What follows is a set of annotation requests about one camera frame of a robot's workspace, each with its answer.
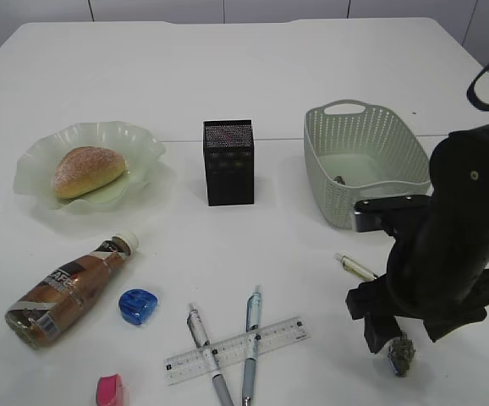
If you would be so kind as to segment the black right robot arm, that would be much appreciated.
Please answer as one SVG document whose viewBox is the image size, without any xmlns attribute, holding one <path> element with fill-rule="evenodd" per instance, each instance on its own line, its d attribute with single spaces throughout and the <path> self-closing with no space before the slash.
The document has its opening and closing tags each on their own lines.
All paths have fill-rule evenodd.
<svg viewBox="0 0 489 406">
<path fill-rule="evenodd" d="M 489 306 L 489 124 L 454 131 L 431 154 L 431 195 L 359 200 L 357 232 L 394 240 L 385 273 L 349 290 L 372 353 L 401 337 L 398 318 L 437 341 L 486 319 Z"/>
</svg>

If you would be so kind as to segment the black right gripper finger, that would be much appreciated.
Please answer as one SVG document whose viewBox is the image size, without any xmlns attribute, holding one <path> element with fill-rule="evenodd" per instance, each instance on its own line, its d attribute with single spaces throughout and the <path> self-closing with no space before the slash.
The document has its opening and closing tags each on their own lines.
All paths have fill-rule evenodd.
<svg viewBox="0 0 489 406">
<path fill-rule="evenodd" d="M 389 341 L 401 336 L 402 330 L 394 316 L 365 315 L 364 337 L 373 354 L 378 354 Z"/>
</svg>

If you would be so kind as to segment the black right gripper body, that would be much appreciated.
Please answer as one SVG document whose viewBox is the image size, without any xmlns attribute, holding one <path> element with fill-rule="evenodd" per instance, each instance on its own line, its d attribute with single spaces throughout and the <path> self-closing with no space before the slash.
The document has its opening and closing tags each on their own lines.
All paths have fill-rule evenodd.
<svg viewBox="0 0 489 406">
<path fill-rule="evenodd" d="M 392 315 L 395 318 L 402 316 L 422 320 L 429 338 L 436 342 L 462 326 L 485 320 L 486 307 L 489 305 L 489 270 L 481 274 L 461 303 L 430 315 L 423 310 L 411 310 L 395 303 L 388 292 L 385 277 L 361 283 L 358 288 L 349 290 L 346 305 L 354 320 L 364 320 L 365 315 Z"/>
</svg>

